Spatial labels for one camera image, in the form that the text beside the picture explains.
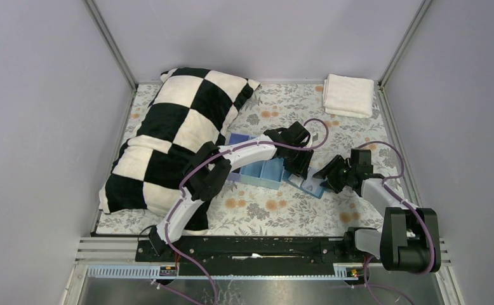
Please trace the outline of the teal card holder wallet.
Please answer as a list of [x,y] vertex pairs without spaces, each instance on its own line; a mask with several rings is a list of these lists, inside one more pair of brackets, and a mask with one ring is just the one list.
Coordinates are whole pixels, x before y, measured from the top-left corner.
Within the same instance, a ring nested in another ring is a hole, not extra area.
[[284,171],[283,180],[291,186],[317,198],[323,197],[325,188],[321,186],[322,179],[314,178],[313,175],[318,172],[318,169],[310,167],[307,172],[307,178],[304,179],[300,176],[292,174],[291,172]]

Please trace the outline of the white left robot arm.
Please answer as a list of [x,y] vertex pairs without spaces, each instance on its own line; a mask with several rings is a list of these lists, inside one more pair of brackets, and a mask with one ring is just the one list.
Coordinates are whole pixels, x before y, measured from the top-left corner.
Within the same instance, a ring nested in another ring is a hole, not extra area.
[[272,159],[283,159],[288,171],[307,173],[312,135],[299,122],[288,128],[276,128],[244,142],[216,146],[202,145],[187,164],[179,185],[178,201],[164,219],[149,233],[149,242],[158,256],[171,249],[198,208],[210,202],[223,188],[229,174],[238,168]]

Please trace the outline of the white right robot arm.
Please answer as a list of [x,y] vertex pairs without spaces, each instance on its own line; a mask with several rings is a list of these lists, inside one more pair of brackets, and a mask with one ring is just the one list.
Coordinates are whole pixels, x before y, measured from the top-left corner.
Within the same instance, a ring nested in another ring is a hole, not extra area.
[[374,172],[371,151],[353,149],[348,158],[335,156],[314,178],[321,186],[339,193],[353,190],[383,217],[380,230],[349,227],[343,237],[343,252],[370,254],[388,271],[424,275],[441,267],[437,214],[431,208],[418,208],[387,184],[387,178]]

